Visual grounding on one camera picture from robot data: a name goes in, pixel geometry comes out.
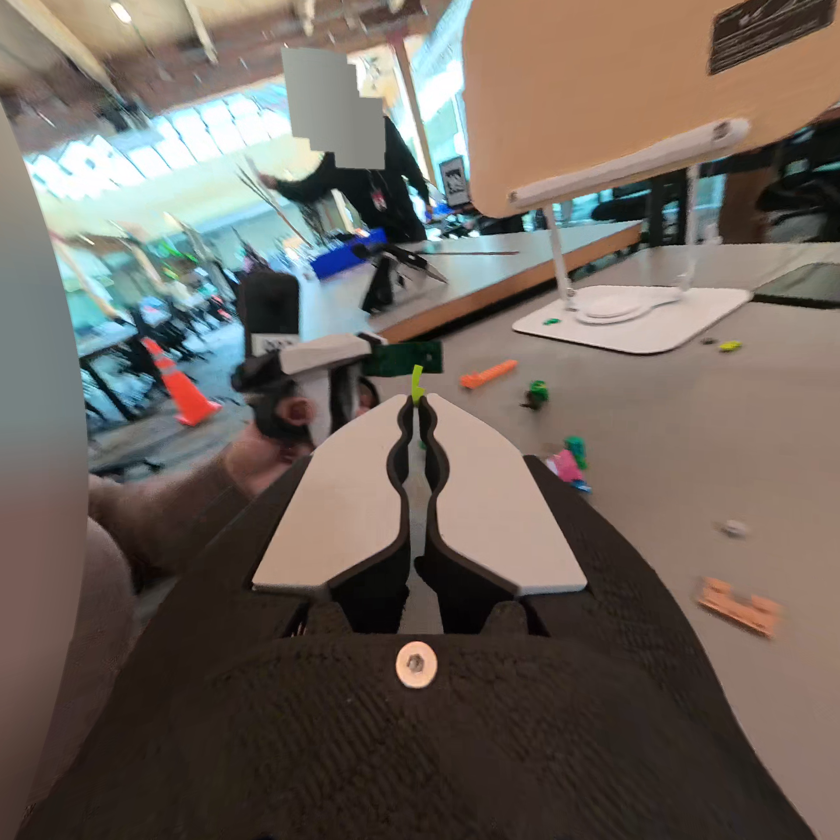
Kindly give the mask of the orange traffic cone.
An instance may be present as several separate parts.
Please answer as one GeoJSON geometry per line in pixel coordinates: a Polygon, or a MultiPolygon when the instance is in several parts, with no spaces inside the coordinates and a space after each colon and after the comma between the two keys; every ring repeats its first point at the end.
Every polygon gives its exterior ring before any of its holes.
{"type": "Polygon", "coordinates": [[[185,427],[198,427],[223,410],[221,403],[208,399],[157,342],[150,338],[140,341],[150,354],[175,405],[178,423],[185,427]]]}

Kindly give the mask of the orange brown lego plate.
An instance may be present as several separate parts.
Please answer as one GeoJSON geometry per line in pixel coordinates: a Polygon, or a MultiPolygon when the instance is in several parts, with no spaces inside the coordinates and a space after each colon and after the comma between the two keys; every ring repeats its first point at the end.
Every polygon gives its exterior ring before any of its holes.
{"type": "Polygon", "coordinates": [[[765,639],[775,639],[782,616],[778,603],[759,595],[741,596],[729,583],[711,577],[700,579],[696,603],[706,612],[765,639]]]}

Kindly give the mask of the wooden desk lamp white base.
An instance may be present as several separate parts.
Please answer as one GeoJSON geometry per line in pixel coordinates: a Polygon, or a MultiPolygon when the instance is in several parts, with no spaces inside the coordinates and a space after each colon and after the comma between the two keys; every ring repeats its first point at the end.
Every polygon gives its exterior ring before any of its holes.
{"type": "Polygon", "coordinates": [[[472,2],[462,55],[472,203],[499,218],[542,208],[549,224],[560,298],[513,330],[661,354],[751,299],[692,288],[700,166],[777,144],[838,101],[838,2],[472,2]],[[570,293],[551,206],[683,170],[681,273],[570,293]]]}

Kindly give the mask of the tag sign on stand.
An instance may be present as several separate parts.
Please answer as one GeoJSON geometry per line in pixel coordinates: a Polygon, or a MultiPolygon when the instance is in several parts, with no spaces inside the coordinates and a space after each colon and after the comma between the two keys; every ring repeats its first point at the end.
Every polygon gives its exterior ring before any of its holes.
{"type": "Polygon", "coordinates": [[[442,161],[438,169],[444,188],[445,204],[454,211],[470,205],[469,178],[464,156],[458,155],[442,161]]]}

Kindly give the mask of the person's left hand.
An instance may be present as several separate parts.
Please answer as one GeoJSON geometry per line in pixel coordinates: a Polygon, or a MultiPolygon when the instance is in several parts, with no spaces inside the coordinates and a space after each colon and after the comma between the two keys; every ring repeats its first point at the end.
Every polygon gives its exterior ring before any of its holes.
{"type": "MultiPolygon", "coordinates": [[[[279,420],[299,429],[308,429],[316,414],[314,403],[299,395],[285,397],[275,408],[279,420]]],[[[223,449],[220,462],[237,489],[253,500],[313,451],[309,434],[267,437],[252,422],[223,449]]]]}

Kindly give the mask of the pink lego assembly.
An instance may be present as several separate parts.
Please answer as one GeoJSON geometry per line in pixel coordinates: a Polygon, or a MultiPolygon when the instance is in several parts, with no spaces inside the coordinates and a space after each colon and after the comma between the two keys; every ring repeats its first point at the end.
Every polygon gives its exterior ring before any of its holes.
{"type": "Polygon", "coordinates": [[[561,451],[546,458],[543,463],[564,484],[587,495],[592,493],[592,487],[585,475],[589,466],[582,437],[567,437],[563,441],[561,451]]]}

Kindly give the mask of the dark green lego build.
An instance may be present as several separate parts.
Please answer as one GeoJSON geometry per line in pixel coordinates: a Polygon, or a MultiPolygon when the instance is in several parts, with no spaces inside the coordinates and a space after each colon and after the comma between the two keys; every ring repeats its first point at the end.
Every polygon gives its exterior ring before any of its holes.
{"type": "Polygon", "coordinates": [[[443,344],[437,340],[375,344],[362,363],[362,374],[393,378],[411,375],[417,366],[429,374],[442,374],[445,371],[443,344]]]}

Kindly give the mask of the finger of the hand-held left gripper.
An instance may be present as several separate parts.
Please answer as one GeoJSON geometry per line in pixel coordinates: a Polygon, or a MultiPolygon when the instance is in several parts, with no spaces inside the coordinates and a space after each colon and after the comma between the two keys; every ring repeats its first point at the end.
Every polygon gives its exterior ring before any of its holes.
{"type": "Polygon", "coordinates": [[[388,342],[372,332],[337,333],[307,342],[289,344],[279,351],[280,371],[286,376],[332,369],[364,361],[388,342]]]}

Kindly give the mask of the orange brick separator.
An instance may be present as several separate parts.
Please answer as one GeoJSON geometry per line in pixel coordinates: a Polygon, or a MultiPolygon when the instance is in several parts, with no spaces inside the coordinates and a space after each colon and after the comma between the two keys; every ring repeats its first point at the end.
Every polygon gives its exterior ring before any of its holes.
{"type": "Polygon", "coordinates": [[[519,362],[517,360],[505,360],[483,371],[463,374],[459,378],[458,384],[467,391],[474,391],[514,372],[518,368],[518,365],[519,362]]]}

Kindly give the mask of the spare hand-held gripper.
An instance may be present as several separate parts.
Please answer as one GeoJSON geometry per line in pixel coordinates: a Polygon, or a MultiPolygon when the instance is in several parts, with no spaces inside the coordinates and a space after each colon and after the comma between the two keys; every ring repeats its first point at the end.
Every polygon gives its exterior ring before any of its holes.
{"type": "Polygon", "coordinates": [[[426,255],[391,244],[351,246],[355,257],[373,266],[373,275],[360,309],[367,315],[383,314],[396,305],[418,298],[432,280],[447,285],[447,277],[426,255]]]}

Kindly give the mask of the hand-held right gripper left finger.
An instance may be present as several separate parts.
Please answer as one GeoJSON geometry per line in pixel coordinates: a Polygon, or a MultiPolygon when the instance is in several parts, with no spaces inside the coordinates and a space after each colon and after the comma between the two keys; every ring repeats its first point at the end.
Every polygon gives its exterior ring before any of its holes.
{"type": "Polygon", "coordinates": [[[404,456],[413,409],[411,396],[393,396],[314,450],[256,568],[254,591],[321,600],[408,551],[404,456]]]}

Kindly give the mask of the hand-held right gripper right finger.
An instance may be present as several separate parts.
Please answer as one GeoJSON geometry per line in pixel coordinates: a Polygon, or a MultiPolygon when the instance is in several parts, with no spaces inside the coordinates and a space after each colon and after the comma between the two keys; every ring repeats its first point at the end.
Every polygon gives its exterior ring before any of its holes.
{"type": "Polygon", "coordinates": [[[587,580],[523,454],[438,394],[418,402],[427,448],[425,557],[515,597],[582,591],[587,580]]]}

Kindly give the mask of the person's left forearm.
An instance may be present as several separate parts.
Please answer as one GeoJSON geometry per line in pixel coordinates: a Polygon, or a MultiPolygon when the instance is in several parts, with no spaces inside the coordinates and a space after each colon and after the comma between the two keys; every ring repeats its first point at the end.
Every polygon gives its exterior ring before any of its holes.
{"type": "Polygon", "coordinates": [[[129,483],[90,473],[85,572],[135,592],[182,574],[255,498],[231,477],[226,455],[129,483]]]}

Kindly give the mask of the blue storage bin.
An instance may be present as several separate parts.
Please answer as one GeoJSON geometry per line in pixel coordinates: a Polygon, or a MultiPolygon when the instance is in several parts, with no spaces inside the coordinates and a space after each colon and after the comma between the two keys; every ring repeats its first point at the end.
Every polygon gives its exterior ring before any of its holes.
{"type": "Polygon", "coordinates": [[[358,266],[364,258],[354,253],[354,247],[363,245],[386,244],[387,239],[384,229],[378,227],[373,230],[364,230],[360,234],[349,232],[338,232],[328,239],[326,249],[309,261],[312,273],[319,280],[326,280],[339,274],[342,271],[358,266]]]}

